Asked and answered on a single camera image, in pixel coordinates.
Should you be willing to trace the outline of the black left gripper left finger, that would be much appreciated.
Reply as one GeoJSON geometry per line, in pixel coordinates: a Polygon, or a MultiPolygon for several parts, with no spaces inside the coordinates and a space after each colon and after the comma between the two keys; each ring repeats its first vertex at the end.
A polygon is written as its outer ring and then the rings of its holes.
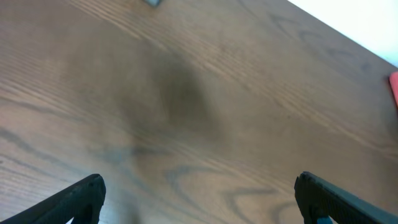
{"type": "Polygon", "coordinates": [[[2,224],[97,224],[106,196],[99,174],[91,174],[2,224]]]}

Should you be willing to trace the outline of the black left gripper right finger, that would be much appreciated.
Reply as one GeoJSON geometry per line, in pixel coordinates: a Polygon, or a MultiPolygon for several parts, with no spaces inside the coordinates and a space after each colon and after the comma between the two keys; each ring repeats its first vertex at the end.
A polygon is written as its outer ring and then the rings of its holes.
{"type": "Polygon", "coordinates": [[[307,171],[296,178],[294,190],[305,224],[397,223],[397,216],[307,171]]]}

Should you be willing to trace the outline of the grey shorts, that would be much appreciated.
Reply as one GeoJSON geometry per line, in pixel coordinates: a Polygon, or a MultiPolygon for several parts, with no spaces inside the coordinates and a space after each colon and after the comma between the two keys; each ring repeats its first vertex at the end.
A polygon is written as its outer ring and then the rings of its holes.
{"type": "Polygon", "coordinates": [[[144,0],[144,1],[152,7],[157,7],[162,2],[162,0],[144,0]]]}

